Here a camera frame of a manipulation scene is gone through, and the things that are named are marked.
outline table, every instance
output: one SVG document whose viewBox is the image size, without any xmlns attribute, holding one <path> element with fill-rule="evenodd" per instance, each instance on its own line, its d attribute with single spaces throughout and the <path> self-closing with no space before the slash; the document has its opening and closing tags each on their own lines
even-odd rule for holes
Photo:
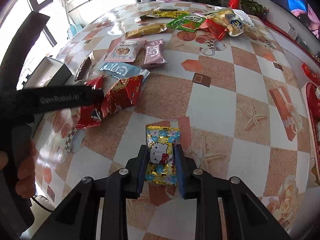
<svg viewBox="0 0 320 240">
<path fill-rule="evenodd" d="M 189 2 L 121 6 L 87 25 L 57 59 L 75 73 L 93 51 L 98 69 L 126 31 L 172 21 L 134 22 L 169 5 L 213 10 Z M 186 156 L 213 176 L 240 177 L 289 232 L 307 187 L 307 112 L 281 47 L 258 18 L 251 19 L 260 36 L 243 33 L 220 42 L 205 32 L 170 28 L 145 36 L 164 39 L 168 63 L 152 69 L 136 106 L 99 127 L 76 130 L 74 109 L 45 114 L 34 141 L 36 181 L 49 200 L 57 206 L 84 176 L 103 178 L 124 167 L 145 144 L 146 127 L 157 124 L 179 127 Z M 72 154 L 65 150 L 69 139 Z M 196 201 L 183 200 L 176 187 L 145 182 L 141 197 L 127 201 L 129 239 L 194 239 L 195 214 Z"/>
</svg>

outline window frame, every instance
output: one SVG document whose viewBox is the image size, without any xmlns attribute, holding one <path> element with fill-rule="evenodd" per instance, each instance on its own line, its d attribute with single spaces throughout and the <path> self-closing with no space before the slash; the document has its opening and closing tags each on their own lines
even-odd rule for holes
<svg viewBox="0 0 320 240">
<path fill-rule="evenodd" d="M 41 9 L 46 7 L 47 5 L 51 4 L 53 0 L 44 0 L 42 3 L 38 3 L 37 0 L 28 0 L 31 10 L 39 12 Z M 56 40 L 52 36 L 51 32 L 49 31 L 47 25 L 43 28 L 44 35 L 47 37 L 48 41 L 50 42 L 51 46 L 54 47 L 57 45 Z"/>
</svg>

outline finger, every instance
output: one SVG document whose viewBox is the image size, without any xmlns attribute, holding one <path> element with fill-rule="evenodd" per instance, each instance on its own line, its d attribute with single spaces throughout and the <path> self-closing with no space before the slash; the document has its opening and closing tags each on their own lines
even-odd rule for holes
<svg viewBox="0 0 320 240">
<path fill-rule="evenodd" d="M 28 192 L 35 187 L 35 173 L 25 179 L 19 180 L 16 184 L 16 192 L 21 195 L 24 192 Z"/>
<path fill-rule="evenodd" d="M 35 173 L 35 161 L 28 155 L 20 164 L 18 169 L 18 179 L 25 179 Z"/>
<path fill-rule="evenodd" d="M 36 145 L 33 141 L 30 141 L 28 145 L 28 150 L 31 156 L 36 156 Z"/>
<path fill-rule="evenodd" d="M 33 185 L 32 188 L 29 190 L 22 192 L 21 197 L 22 198 L 32 198 L 36 194 L 36 185 Z"/>
<path fill-rule="evenodd" d="M 0 151 L 0 171 L 8 164 L 8 156 L 5 152 Z"/>
</svg>

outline television screen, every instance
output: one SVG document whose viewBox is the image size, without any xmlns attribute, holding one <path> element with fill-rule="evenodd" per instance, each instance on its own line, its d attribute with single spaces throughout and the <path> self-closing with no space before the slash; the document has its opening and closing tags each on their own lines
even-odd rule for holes
<svg viewBox="0 0 320 240">
<path fill-rule="evenodd" d="M 320 41 L 320 13 L 315 12 L 307 0 L 271 0 L 293 14 Z"/>
</svg>

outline pink snack package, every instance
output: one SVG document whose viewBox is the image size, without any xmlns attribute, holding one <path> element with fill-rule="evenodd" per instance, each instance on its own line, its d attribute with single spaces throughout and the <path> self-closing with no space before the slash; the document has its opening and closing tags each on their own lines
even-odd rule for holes
<svg viewBox="0 0 320 240">
<path fill-rule="evenodd" d="M 144 39 L 120 41 L 104 62 L 133 62 L 145 43 Z"/>
<path fill-rule="evenodd" d="M 163 56 L 164 43 L 163 39 L 156 41 L 148 41 L 145 44 L 146 57 L 144 59 L 145 64 L 162 64 L 167 63 Z"/>
</svg>

